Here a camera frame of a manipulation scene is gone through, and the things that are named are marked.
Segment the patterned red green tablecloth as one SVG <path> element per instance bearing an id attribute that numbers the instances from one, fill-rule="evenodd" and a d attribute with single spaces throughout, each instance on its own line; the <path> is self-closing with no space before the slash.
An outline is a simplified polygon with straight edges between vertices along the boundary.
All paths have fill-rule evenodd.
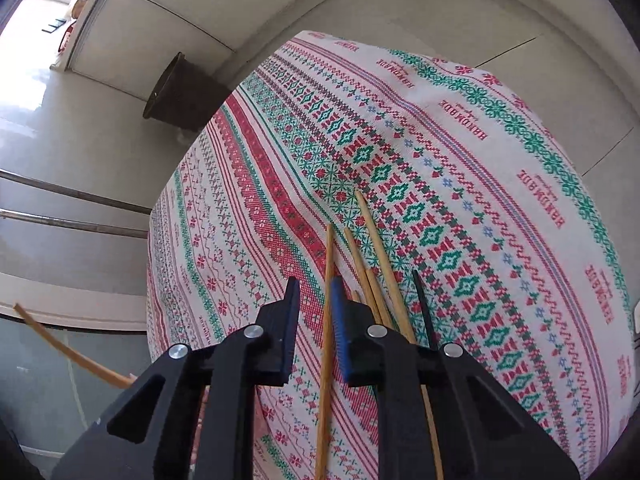
<path id="1" fill-rule="evenodd" d="M 418 341 L 461 344 L 588 477 L 634 410 L 638 351 L 600 212 L 540 119 L 491 73 L 304 30 L 230 94 L 150 217 L 152 356 L 203 348 L 300 284 L 293 374 L 256 399 L 254 477 L 314 474 L 324 268 L 390 259 Z"/>

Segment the white base cabinets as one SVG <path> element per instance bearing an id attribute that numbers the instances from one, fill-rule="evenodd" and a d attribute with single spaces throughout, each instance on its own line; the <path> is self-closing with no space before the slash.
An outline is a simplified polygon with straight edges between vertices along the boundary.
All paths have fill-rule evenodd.
<path id="1" fill-rule="evenodd" d="M 145 100 L 176 53 L 224 82 L 326 0 L 89 0 L 54 64 Z"/>

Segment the dark brown trash bin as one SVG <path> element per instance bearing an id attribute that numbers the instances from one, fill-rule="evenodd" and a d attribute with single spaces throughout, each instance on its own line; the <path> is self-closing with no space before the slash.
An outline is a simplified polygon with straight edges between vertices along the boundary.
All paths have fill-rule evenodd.
<path id="1" fill-rule="evenodd" d="M 227 86 L 178 52 L 158 78 L 142 116 L 200 132 L 230 93 Z"/>

